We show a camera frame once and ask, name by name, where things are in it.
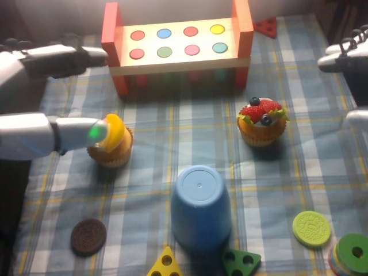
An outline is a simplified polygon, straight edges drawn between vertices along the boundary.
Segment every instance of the pink circle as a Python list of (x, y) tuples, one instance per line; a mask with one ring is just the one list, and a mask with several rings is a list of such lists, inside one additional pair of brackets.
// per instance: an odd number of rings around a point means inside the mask
[(129, 53), (132, 59), (141, 59), (144, 56), (144, 51), (142, 49), (134, 49)]
[(196, 45), (189, 45), (185, 47), (185, 53), (189, 56), (195, 56), (199, 52), (200, 52), (200, 48)]
[(184, 35), (186, 36), (195, 36), (198, 33), (198, 29), (196, 27), (187, 27), (184, 29)]
[(144, 32), (141, 30), (136, 30), (135, 32), (132, 32), (131, 39), (132, 40), (141, 40), (144, 38)]

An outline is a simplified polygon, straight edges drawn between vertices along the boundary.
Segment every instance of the cupcake with orange topping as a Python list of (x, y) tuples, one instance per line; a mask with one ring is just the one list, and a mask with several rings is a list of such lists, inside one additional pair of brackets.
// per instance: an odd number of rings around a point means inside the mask
[(286, 110), (268, 98), (251, 98), (236, 116), (237, 126), (245, 142), (254, 147), (266, 147), (285, 131), (289, 120)]
[(104, 167), (123, 166), (131, 157), (133, 133), (116, 114), (108, 114), (105, 121), (108, 124), (106, 139), (87, 148), (87, 152), (92, 159)]

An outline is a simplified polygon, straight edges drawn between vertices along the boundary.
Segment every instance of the plaid tablecloth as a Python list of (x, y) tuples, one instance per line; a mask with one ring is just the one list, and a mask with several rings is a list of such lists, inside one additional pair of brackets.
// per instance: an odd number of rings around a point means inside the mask
[[(143, 89), (122, 101), (108, 68), (50, 80), (41, 106), (47, 115), (117, 113), (135, 143), (129, 163), (118, 170), (99, 168), (85, 149), (33, 162), (14, 275), (146, 275), (166, 245), (185, 276), (223, 275), (185, 253), (170, 230), (171, 187), (195, 164), (224, 178), (233, 221), (229, 246), (261, 254), (257, 275), (333, 275), (327, 252), (336, 239), (368, 234), (367, 138), (340, 130), (355, 104), (341, 75), (317, 68), (327, 45), (314, 16), (277, 23), (276, 40), (255, 34), (242, 93), (218, 84), (191, 89), (180, 75), (165, 86), (166, 97)], [(99, 46), (99, 36), (87, 37), (86, 45)], [(267, 151), (247, 146), (236, 125), (236, 113), (253, 96), (289, 111), (286, 132)], [(311, 251), (294, 238), (292, 222), (303, 210), (331, 222), (332, 238), (322, 249)], [(106, 225), (107, 241), (98, 254), (78, 258), (70, 234), (90, 217)]]

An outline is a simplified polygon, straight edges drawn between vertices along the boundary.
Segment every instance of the blue cup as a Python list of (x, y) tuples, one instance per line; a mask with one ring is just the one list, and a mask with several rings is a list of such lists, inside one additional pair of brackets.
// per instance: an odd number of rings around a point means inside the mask
[(231, 230), (229, 194), (220, 174), (208, 166), (183, 171), (171, 196), (171, 229), (192, 251), (219, 247)]

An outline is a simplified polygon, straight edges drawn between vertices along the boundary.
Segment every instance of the wooden toy bench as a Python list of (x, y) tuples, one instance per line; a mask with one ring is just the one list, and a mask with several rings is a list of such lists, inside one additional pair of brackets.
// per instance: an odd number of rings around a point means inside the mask
[(238, 87), (247, 83), (253, 41), (248, 0), (233, 0), (232, 17), (123, 26), (118, 3), (107, 3), (102, 47), (119, 95), (128, 95), (128, 75), (235, 68)]

